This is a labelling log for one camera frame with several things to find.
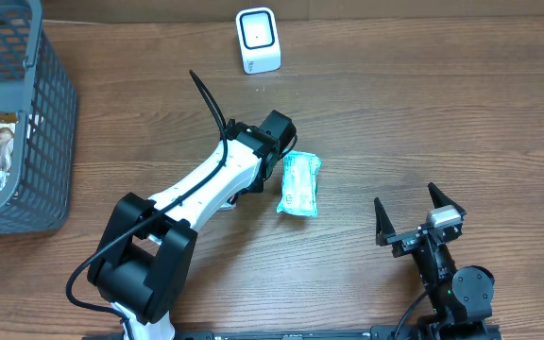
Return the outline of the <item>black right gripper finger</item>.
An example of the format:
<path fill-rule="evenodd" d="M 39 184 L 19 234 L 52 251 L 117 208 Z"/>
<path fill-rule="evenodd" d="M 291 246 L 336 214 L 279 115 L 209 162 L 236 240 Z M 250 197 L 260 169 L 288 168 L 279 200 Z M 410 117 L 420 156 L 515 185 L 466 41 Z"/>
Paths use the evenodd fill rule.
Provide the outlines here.
<path fill-rule="evenodd" d="M 374 208 L 376 214 L 376 245 L 380 247 L 391 245 L 396 236 L 395 229 L 378 197 L 374 199 Z"/>
<path fill-rule="evenodd" d="M 456 211 L 458 211 L 462 217 L 464 217 L 467 212 L 459 204 L 450 199 L 445 195 L 433 182 L 430 182 L 428 185 L 428 190 L 433 201 L 433 205 L 436 209 L 452 206 Z"/>

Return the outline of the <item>teal tissue packet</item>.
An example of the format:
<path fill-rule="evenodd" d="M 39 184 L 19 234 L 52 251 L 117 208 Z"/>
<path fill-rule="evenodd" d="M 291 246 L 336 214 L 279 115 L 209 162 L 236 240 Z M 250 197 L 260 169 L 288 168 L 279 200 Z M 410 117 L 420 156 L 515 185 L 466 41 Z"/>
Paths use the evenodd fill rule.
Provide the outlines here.
<path fill-rule="evenodd" d="M 278 213 L 317 217 L 317 175 L 322 161 L 316 154 L 290 151 L 283 158 Z"/>

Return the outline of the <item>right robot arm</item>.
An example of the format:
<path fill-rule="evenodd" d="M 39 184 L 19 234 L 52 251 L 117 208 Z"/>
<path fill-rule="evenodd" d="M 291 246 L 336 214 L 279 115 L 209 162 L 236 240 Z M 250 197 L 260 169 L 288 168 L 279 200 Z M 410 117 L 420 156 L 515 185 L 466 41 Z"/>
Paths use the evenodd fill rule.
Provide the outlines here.
<path fill-rule="evenodd" d="M 415 261 L 424 292 L 409 306 L 396 326 L 387 326 L 389 339 L 500 339 L 498 326 L 489 326 L 495 278 L 486 268 L 457 268 L 448 243 L 462 235 L 466 210 L 428 184 L 433 209 L 416 229 L 396 233 L 378 198 L 374 199 L 376 244 L 392 247 L 396 258 Z"/>

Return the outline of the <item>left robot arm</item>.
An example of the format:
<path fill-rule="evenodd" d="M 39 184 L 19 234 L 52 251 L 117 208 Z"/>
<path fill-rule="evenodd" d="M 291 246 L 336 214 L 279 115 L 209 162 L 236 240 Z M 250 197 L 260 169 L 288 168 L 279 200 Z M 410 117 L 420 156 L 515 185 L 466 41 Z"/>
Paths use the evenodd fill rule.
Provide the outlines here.
<path fill-rule="evenodd" d="M 148 199 L 115 205 L 87 278 L 122 319 L 122 339 L 172 339 L 169 312 L 188 276 L 199 230 L 223 206 L 259 193 L 287 146 L 292 120 L 273 110 L 255 127 L 228 121 L 211 156 Z"/>

